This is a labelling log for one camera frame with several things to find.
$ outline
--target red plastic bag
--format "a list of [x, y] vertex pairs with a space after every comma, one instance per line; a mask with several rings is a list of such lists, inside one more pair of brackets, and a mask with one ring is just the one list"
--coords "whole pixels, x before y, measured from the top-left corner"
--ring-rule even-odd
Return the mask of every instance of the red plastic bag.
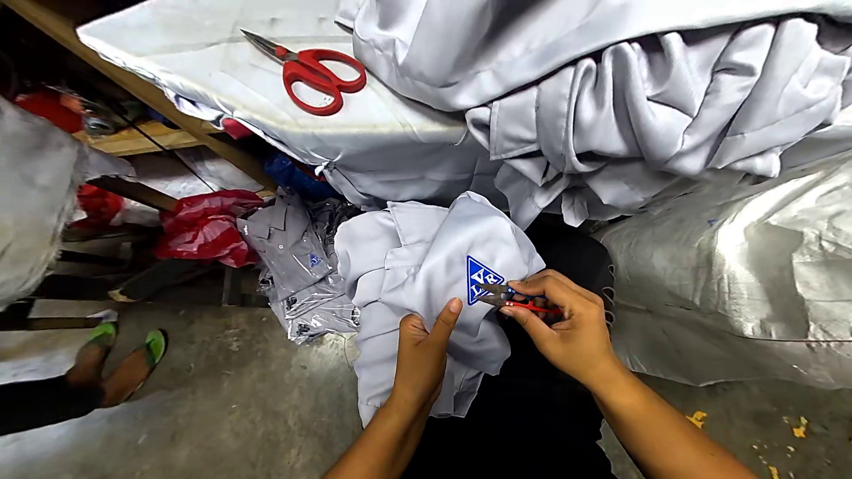
[[178, 200], [174, 211], [163, 211], [165, 234], [154, 254], [158, 258], [216, 259], [240, 268], [260, 259], [237, 230], [237, 216], [263, 204], [243, 189], [197, 194]]
[[124, 208], [124, 198], [95, 185], [80, 185], [77, 203], [86, 212], [86, 217], [71, 223], [73, 228], [106, 228]]

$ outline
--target forearm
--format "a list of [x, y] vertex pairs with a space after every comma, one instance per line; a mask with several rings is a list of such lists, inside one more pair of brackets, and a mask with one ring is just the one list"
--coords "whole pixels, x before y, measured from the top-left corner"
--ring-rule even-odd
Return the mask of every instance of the forearm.
[[417, 448], [428, 413], [428, 408], [424, 413], [388, 400], [324, 478], [399, 477]]
[[615, 435], [649, 478], [754, 475], [620, 363], [590, 384]]

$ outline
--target red scissors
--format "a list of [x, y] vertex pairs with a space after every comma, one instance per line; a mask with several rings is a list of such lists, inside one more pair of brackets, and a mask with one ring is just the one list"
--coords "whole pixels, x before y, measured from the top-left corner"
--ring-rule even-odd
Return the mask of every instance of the red scissors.
[[[355, 93], [361, 91], [367, 84], [367, 72], [364, 65], [355, 58], [335, 50], [329, 49], [307, 49], [300, 52], [288, 50], [275, 42], [267, 40], [256, 33], [247, 32], [240, 28], [249, 40], [263, 53], [284, 65], [284, 88], [287, 95], [304, 111], [321, 117], [333, 115], [343, 108], [343, 93]], [[354, 80], [343, 80], [325, 65], [322, 60], [341, 61], [355, 70], [358, 77]], [[307, 86], [331, 96], [334, 100], [324, 107], [309, 105], [293, 93], [293, 84], [303, 82]]]

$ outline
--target right hand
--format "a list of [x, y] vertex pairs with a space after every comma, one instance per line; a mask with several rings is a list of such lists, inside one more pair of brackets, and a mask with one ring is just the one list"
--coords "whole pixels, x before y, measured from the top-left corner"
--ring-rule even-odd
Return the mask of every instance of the right hand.
[[539, 351], [554, 366], [592, 389], [609, 372], [623, 368], [609, 342], [603, 300], [575, 285], [562, 274], [546, 269], [509, 286], [528, 295], [544, 294], [562, 310], [562, 320], [547, 326], [529, 309], [502, 307], [532, 338]]

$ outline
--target blue triangle logo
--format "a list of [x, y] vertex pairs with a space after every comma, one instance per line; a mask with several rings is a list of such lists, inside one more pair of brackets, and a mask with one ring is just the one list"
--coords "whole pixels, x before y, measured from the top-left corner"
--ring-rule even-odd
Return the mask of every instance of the blue triangle logo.
[[503, 276], [500, 276], [486, 265], [476, 261], [473, 257], [468, 256], [468, 306], [476, 303], [477, 297], [488, 294], [488, 291], [477, 286], [477, 283], [499, 285], [503, 281]]

